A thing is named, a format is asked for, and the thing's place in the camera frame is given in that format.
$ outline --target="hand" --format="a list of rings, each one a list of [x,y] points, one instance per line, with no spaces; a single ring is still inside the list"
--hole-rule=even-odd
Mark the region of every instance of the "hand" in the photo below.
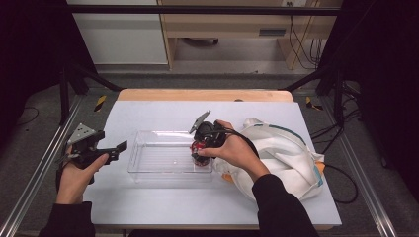
[[[62,171],[55,203],[80,204],[83,201],[83,193],[89,185],[89,181],[107,162],[108,157],[108,154],[101,155],[84,170],[77,168],[72,162],[66,164]]]
[[[233,129],[231,123],[217,120],[225,128]],[[218,157],[233,166],[245,170],[253,182],[259,177],[269,174],[268,168],[260,161],[250,146],[241,137],[228,134],[224,144],[219,148],[205,148],[198,151],[200,156]]]

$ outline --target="clear plastic container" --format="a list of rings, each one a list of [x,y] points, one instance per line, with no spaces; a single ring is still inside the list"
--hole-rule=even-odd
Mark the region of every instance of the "clear plastic container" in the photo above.
[[[190,146],[194,137],[186,131],[139,131],[133,144],[128,172],[134,181],[210,181],[212,161],[194,163]]]

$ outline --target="white wall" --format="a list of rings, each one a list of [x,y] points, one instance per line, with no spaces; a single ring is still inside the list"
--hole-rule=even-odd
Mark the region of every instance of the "white wall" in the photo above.
[[[67,0],[68,4],[156,5],[155,0]],[[73,14],[95,64],[167,64],[157,14]]]

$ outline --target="white table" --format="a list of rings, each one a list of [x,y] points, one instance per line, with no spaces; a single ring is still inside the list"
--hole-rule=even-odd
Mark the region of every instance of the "white table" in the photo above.
[[[126,101],[117,100],[109,114],[106,138],[99,148],[115,147],[128,141],[120,160],[95,175],[84,199],[93,202],[92,221],[112,228],[258,228],[257,205],[233,184],[212,172],[209,183],[180,186],[137,184],[127,171],[130,153],[139,130],[187,131],[203,112],[206,120],[230,121],[241,130],[247,118],[256,118],[298,133],[314,150],[297,103],[227,101]],[[327,182],[323,192],[302,202],[316,229],[341,224]]]

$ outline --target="white cloth bag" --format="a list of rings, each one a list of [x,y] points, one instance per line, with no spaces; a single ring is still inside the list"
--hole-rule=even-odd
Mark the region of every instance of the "white cloth bag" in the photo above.
[[[261,161],[282,180],[288,193],[302,200],[321,192],[323,180],[315,162],[323,162],[324,155],[310,151],[303,139],[289,129],[255,118],[248,118],[244,126],[241,134],[253,142]],[[222,159],[215,159],[213,167],[221,174],[229,174],[237,188],[255,200],[253,181],[246,171]]]

